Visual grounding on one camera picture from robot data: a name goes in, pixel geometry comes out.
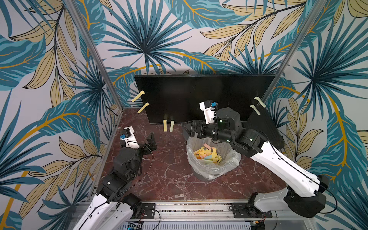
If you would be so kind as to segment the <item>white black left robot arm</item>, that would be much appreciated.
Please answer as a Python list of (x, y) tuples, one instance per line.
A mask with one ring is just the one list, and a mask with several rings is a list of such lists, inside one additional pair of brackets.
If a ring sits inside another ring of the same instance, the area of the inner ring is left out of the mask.
[(121, 131), (121, 150), (113, 161), (113, 168), (98, 185), (86, 212), (74, 226), (76, 230), (115, 230), (142, 210), (142, 200), (128, 190), (142, 174), (142, 160), (157, 149), (154, 133), (146, 142), (138, 143), (133, 128)]

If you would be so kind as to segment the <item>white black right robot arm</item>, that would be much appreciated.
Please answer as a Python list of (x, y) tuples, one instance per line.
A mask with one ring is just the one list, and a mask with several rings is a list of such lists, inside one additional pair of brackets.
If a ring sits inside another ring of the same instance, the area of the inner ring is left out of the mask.
[(326, 205), (324, 191), (329, 179), (301, 168), (277, 150), (266, 135), (242, 125), (240, 115), (231, 108), (214, 112), (205, 109), (205, 120), (193, 120), (182, 124), (190, 137), (211, 138), (230, 144), (237, 153), (258, 162), (286, 183), (286, 188), (271, 193), (254, 193), (246, 208), (253, 212), (289, 210), (313, 218), (321, 214)]

